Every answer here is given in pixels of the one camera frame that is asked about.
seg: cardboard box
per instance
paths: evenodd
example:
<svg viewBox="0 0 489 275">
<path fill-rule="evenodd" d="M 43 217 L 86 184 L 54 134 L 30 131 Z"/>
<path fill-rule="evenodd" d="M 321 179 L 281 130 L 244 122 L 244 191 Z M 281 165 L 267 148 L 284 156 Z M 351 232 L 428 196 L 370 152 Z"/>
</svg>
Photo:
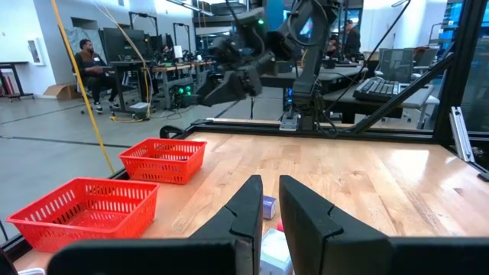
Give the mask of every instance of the cardboard box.
<svg viewBox="0 0 489 275">
<path fill-rule="evenodd" d="M 44 92 L 45 96 L 58 100 L 79 99 L 82 95 L 76 92 L 76 84 L 53 85 Z"/>
</svg>

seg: black keyboard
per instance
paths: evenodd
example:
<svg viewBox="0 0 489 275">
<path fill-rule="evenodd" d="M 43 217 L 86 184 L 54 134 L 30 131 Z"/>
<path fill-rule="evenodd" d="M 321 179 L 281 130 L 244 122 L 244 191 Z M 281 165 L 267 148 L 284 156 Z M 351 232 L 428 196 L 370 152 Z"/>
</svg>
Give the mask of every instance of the black keyboard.
<svg viewBox="0 0 489 275">
<path fill-rule="evenodd" d="M 400 92 L 399 82 L 372 77 L 365 80 L 355 89 L 353 97 L 359 100 L 388 102 Z"/>
</svg>

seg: small box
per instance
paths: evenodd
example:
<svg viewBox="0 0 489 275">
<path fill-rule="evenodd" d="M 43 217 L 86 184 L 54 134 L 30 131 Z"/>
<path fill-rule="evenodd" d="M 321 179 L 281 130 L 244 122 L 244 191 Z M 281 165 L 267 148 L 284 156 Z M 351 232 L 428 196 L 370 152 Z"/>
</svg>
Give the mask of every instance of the small box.
<svg viewBox="0 0 489 275">
<path fill-rule="evenodd" d="M 261 240 L 260 275 L 291 275 L 292 272 L 285 234 L 271 228 Z"/>
<path fill-rule="evenodd" d="M 263 196 L 263 218 L 272 219 L 275 216 L 277 200 L 269 196 Z"/>
</svg>

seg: gray floor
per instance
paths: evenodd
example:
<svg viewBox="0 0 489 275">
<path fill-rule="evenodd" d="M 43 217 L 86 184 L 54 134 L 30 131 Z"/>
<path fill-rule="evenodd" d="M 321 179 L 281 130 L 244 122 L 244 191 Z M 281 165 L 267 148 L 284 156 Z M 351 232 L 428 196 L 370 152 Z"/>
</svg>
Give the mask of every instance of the gray floor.
<svg viewBox="0 0 489 275">
<path fill-rule="evenodd" d="M 277 120 L 282 115 L 281 89 L 265 88 L 254 107 L 254 119 Z M 251 100 L 239 102 L 221 118 L 249 118 Z M 96 115 L 105 144 L 131 146 L 148 138 L 158 137 L 164 125 L 186 128 L 199 118 L 215 117 L 230 103 L 211 108 L 196 106 L 186 110 L 179 119 L 155 118 L 140 123 L 115 123 L 109 114 Z M 81 115 L 83 101 L 76 99 L 58 102 L 53 99 L 22 99 L 10 103 L 0 100 L 0 220 L 9 237 L 18 233 L 5 218 L 39 199 L 42 195 L 77 176 L 107 177 L 110 170 L 98 146 L 66 144 L 52 141 L 11 139 L 43 138 L 60 141 L 97 142 L 88 115 Z M 411 111 L 415 127 L 419 112 Z M 130 119 L 120 115 L 120 119 Z M 391 127 L 405 128 L 404 120 L 390 120 Z M 117 154 L 123 148 L 108 147 L 107 151 L 115 166 L 122 168 Z"/>
</svg>

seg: red object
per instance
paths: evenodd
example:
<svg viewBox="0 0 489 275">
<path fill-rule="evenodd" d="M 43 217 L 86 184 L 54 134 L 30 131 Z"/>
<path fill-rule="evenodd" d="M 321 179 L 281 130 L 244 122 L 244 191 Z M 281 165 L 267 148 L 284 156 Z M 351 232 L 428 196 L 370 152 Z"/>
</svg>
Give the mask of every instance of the red object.
<svg viewBox="0 0 489 275">
<path fill-rule="evenodd" d="M 7 218 L 39 251 L 90 238 L 139 238 L 154 218 L 156 183 L 76 178 Z"/>
<path fill-rule="evenodd" d="M 277 227 L 275 229 L 277 229 L 278 231 L 282 231 L 283 232 L 282 219 L 279 219 L 278 220 Z"/>
<path fill-rule="evenodd" d="M 148 138 L 119 157 L 132 180 L 186 184 L 202 166 L 206 144 Z"/>
</svg>

